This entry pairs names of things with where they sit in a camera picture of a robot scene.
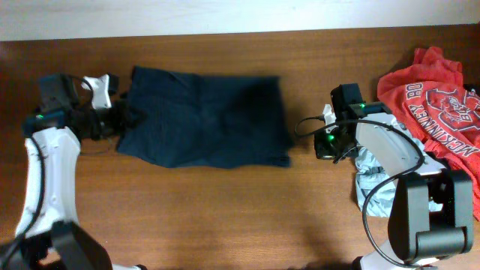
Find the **navy fabric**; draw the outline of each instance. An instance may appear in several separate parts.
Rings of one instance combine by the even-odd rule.
[[[288,167],[278,77],[199,76],[135,67],[131,107],[146,119],[117,151],[162,167]]]

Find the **red fabric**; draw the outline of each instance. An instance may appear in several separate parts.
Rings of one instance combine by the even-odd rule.
[[[425,151],[470,175],[473,213],[480,220],[480,98],[463,85],[462,64],[431,47],[416,49],[410,67],[380,79],[377,94]]]

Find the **wooden table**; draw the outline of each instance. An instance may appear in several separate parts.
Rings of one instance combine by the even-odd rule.
[[[0,228],[14,235],[23,207],[26,151],[20,124],[39,102],[38,78],[56,72],[120,76],[134,65],[221,75],[278,75],[289,129],[321,113],[329,92],[358,83],[367,101],[383,74],[411,63],[413,49],[436,45],[480,83],[480,27],[294,31],[120,37],[0,43]],[[116,263],[150,269],[286,269],[350,263],[370,253],[356,205],[355,167],[317,160],[313,139],[291,150],[289,169],[246,166],[164,169],[113,151],[80,157],[76,204],[82,227]],[[106,142],[85,141],[84,149]],[[378,242],[386,219],[371,218]],[[480,226],[475,222],[475,240]],[[478,269],[480,249],[439,263]]]

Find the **light blue cloth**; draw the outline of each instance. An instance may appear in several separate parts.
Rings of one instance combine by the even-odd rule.
[[[412,138],[415,144],[423,151],[425,148],[422,142]],[[357,174],[355,176],[355,187],[357,191],[358,207],[362,209],[365,197],[380,182],[386,180],[389,176],[381,167],[378,160],[365,147],[358,151],[358,157],[355,159]],[[390,217],[392,211],[393,199],[395,197],[396,187],[393,182],[388,183],[373,195],[367,207],[367,213],[374,217]],[[442,209],[441,204],[430,202],[428,208],[431,212]]]

